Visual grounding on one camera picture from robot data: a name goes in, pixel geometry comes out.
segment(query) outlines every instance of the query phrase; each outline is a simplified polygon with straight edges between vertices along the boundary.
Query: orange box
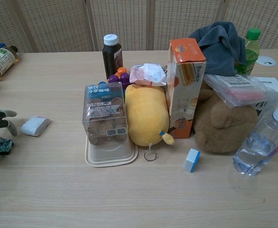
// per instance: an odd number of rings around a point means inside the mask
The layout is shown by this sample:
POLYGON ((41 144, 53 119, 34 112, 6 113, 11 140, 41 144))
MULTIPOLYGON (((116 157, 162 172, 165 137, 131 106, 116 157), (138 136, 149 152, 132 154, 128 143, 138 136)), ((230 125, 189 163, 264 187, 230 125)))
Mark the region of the orange box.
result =
POLYGON ((169 108, 169 134, 188 138, 206 67, 205 56, 194 38, 170 41, 167 65, 166 102, 169 108))

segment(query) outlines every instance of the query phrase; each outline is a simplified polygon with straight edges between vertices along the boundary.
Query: brown glass bottle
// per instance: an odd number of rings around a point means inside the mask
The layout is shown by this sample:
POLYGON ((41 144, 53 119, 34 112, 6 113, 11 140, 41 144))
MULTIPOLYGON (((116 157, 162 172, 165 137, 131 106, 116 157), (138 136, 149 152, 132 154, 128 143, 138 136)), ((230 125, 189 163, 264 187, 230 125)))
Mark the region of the brown glass bottle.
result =
POLYGON ((15 46, 0 48, 0 77, 15 62, 17 51, 15 46))
POLYGON ((104 36, 104 47, 102 50, 106 72, 106 78, 114 75, 118 68, 123 66, 122 46, 118 43, 118 36, 108 34, 104 36))

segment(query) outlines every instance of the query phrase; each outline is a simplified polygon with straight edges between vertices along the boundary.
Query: cardboard box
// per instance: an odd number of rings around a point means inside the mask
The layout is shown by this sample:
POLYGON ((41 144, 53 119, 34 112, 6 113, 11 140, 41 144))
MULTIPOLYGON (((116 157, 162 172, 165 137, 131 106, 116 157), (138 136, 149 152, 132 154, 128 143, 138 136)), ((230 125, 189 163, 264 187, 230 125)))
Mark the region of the cardboard box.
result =
POLYGON ((169 55, 166 87, 169 134, 188 138, 206 67, 205 56, 194 38, 171 40, 169 55))
POLYGON ((258 118, 263 116, 265 112, 274 111, 276 104, 278 102, 278 80, 274 77, 254 77, 261 81, 266 87, 274 89, 276 91, 275 95, 264 102, 259 102, 253 105, 257 111, 258 118))

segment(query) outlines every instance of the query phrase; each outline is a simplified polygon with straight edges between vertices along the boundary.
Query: wooden table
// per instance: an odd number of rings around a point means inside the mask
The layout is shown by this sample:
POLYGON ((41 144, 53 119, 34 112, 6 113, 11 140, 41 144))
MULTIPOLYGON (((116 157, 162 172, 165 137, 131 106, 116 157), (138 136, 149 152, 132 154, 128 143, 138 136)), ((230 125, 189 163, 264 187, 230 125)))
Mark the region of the wooden table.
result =
MULTIPOLYGON (((277 65, 252 75, 278 79, 277 65)), ((125 51, 124 64, 165 65, 167 51, 125 51)), ((0 161, 0 228, 278 228, 278 155, 260 174, 242 176, 232 155, 202 153, 194 173, 183 169, 194 139, 143 149, 128 165, 92 168, 84 160, 84 87, 104 80, 101 52, 19 54, 0 81, 0 109, 20 129, 31 116, 52 120, 38 138, 19 134, 0 161)), ((12 138, 7 129, 0 136, 12 138)))

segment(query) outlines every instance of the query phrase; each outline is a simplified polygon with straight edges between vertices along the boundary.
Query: towel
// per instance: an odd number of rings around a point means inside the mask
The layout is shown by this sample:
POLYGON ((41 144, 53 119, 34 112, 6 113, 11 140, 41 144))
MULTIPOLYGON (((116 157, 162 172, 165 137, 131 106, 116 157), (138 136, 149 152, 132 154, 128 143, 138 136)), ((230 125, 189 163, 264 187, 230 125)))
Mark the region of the towel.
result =
POLYGON ((206 57, 208 74, 233 76, 235 61, 246 64, 244 39, 239 37, 232 22, 217 21, 190 34, 206 57))

